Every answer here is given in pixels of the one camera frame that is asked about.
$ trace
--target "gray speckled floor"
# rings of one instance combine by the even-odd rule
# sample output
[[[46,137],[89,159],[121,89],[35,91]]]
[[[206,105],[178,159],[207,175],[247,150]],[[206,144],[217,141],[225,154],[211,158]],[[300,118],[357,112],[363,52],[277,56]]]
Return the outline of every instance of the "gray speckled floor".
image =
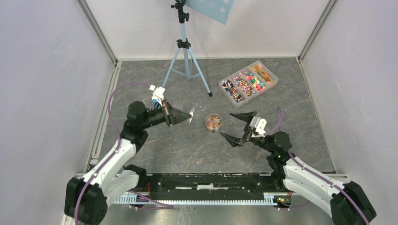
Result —
[[[235,109],[222,95],[218,82],[256,60],[260,60],[278,76],[279,82],[265,94]],[[118,86],[129,82],[159,86],[163,83],[170,63],[170,60],[125,61],[122,63]],[[240,137],[245,123],[228,113],[258,111],[257,115],[268,121],[267,126],[273,127],[277,119],[277,108],[282,106],[286,109],[282,129],[290,134],[292,152],[317,170],[334,170],[310,94],[295,58],[209,59],[198,60],[198,63],[211,86],[213,97],[208,96],[200,78],[188,81],[182,75],[172,72],[165,87],[165,97],[173,107],[185,112],[195,106],[192,122],[190,125],[184,122],[172,128],[162,124],[147,129],[149,137],[145,145],[128,164],[143,167],[149,173],[270,172],[272,170],[266,161],[266,151],[251,143],[232,148],[221,135],[208,132],[204,120],[209,113],[218,113],[223,118],[221,130]],[[183,61],[177,60],[174,68],[184,71],[183,67]],[[115,95],[112,110],[120,129],[126,120],[128,105],[136,100],[151,107],[151,91],[144,87],[125,87]],[[112,148],[115,140],[116,133],[109,121],[100,159]]]

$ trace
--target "tripod head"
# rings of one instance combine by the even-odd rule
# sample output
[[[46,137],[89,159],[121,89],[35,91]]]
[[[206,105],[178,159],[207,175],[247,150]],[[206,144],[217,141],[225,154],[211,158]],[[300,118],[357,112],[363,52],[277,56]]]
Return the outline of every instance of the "tripod head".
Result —
[[[188,22],[189,20],[189,13],[184,13],[183,7],[186,3],[186,0],[176,0],[174,5],[171,5],[171,8],[176,8],[178,11],[178,21],[180,23]]]

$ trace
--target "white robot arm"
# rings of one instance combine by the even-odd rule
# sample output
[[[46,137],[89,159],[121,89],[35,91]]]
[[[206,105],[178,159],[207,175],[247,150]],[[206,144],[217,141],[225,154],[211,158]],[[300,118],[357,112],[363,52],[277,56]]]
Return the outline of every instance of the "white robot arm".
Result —
[[[337,225],[368,224],[375,218],[376,212],[358,184],[344,184],[328,177],[288,152],[292,144],[287,133],[267,134],[267,122],[256,116],[257,112],[230,114],[247,123],[245,133],[242,138],[220,134],[233,147],[252,142],[270,152],[267,161],[274,170],[271,177],[278,189],[305,197],[328,213]]]
[[[68,182],[64,208],[66,215],[75,217],[77,211],[78,220],[83,223],[99,224],[117,198],[130,189],[143,188],[145,185],[143,180],[146,170],[134,165],[125,167],[116,177],[123,165],[144,145],[148,137],[145,129],[163,122],[171,127],[192,117],[189,113],[171,107],[164,98],[164,88],[151,85],[150,90],[153,91],[152,99],[160,107],[148,109],[139,101],[129,105],[120,141],[81,179],[72,178]]]

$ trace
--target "white wall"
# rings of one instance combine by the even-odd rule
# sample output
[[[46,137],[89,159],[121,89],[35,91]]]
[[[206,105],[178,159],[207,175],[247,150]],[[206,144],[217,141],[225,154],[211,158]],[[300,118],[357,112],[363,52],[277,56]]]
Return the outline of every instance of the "white wall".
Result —
[[[175,0],[87,2],[118,58],[173,57],[181,39]],[[227,25],[184,7],[187,37],[198,58],[298,56],[327,2],[235,0]]]
[[[398,1],[336,4],[304,58],[337,167],[396,224],[398,199]]]
[[[112,62],[75,0],[0,5],[0,224],[57,225]]]

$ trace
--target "light blue tripod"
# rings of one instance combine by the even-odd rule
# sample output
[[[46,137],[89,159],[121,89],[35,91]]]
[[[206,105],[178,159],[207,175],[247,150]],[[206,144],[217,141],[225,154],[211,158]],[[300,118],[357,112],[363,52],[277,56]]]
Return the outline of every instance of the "light blue tripod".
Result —
[[[174,58],[171,61],[170,67],[168,68],[167,74],[166,74],[166,78],[164,79],[163,85],[162,87],[166,86],[166,82],[168,80],[168,76],[170,75],[171,71],[174,71],[178,74],[181,74],[183,76],[185,76],[188,80],[194,77],[197,77],[200,75],[200,77],[203,80],[203,83],[205,84],[206,90],[209,93],[209,96],[213,96],[209,85],[206,82],[205,77],[203,76],[202,70],[200,70],[199,64],[196,61],[195,55],[193,54],[193,51],[191,49],[191,44],[188,42],[187,38],[186,38],[186,34],[185,34],[185,20],[188,21],[189,19],[189,13],[184,13],[183,11],[183,6],[185,4],[185,1],[183,1],[183,3],[179,2],[178,0],[176,0],[177,3],[175,5],[172,5],[172,8],[176,8],[178,10],[178,18],[180,21],[180,27],[181,27],[181,35],[182,35],[182,39],[177,40],[177,51],[174,54]],[[174,63],[176,61],[177,55],[180,52],[180,49],[183,48],[184,49],[184,63],[185,63],[185,73],[180,72],[176,69],[173,69]],[[188,63],[188,52],[191,55],[191,60],[193,60],[193,63],[195,64],[196,68],[198,69],[197,74],[195,75],[191,75],[191,68],[189,66]]]

